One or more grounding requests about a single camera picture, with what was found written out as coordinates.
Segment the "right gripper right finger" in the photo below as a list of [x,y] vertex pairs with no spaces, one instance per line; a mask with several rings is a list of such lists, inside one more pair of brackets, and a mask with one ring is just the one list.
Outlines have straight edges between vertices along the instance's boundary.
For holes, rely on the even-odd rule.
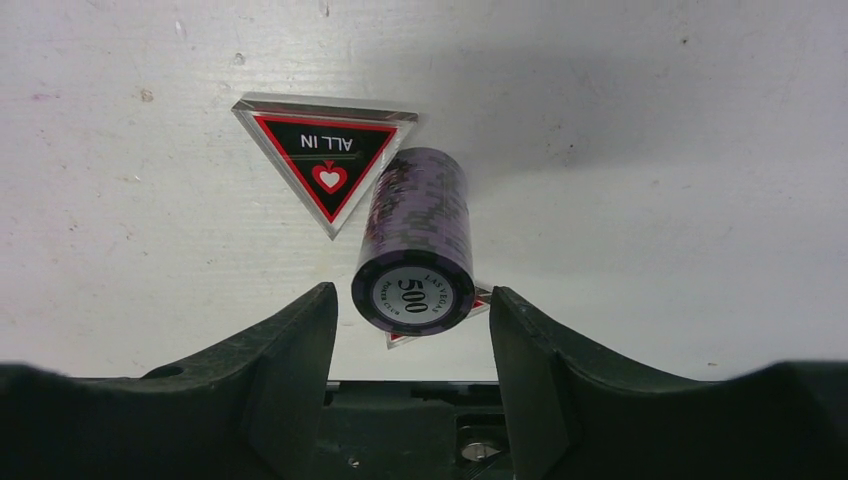
[[490,331],[519,479],[843,479],[847,366],[697,381],[627,358],[513,290]]

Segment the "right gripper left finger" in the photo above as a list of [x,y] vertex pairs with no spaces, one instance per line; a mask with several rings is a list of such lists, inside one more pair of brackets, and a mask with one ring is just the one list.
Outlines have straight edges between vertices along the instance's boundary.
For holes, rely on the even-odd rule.
[[5,479],[305,479],[336,336],[321,283],[139,378],[1,368]]

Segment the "poker chip stack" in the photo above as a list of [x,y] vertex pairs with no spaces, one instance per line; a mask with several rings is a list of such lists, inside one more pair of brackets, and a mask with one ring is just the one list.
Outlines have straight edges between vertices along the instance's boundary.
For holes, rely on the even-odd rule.
[[421,337],[464,320],[475,302],[468,180],[434,148],[397,152],[368,209],[354,306],[376,328]]

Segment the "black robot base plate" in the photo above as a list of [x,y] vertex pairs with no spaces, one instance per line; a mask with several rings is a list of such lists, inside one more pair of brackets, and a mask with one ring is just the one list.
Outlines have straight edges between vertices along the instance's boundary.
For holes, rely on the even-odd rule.
[[311,479],[512,479],[495,382],[334,381]]

